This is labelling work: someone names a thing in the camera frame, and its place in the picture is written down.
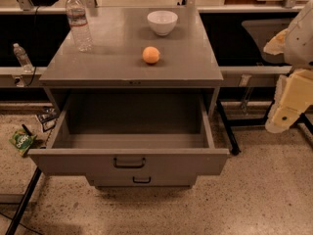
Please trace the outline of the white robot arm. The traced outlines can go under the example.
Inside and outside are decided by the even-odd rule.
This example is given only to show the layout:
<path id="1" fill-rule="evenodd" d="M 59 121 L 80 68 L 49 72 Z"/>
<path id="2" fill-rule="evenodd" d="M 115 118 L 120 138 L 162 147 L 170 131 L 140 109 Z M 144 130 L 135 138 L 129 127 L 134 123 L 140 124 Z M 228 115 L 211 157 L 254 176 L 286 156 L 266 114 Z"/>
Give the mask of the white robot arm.
<path id="1" fill-rule="evenodd" d="M 291 65 L 289 75 L 280 75 L 274 104 L 265 128 L 271 133 L 288 130 L 313 105 L 313 1 L 310 0 L 291 21 L 263 48 L 267 54 L 283 54 Z"/>

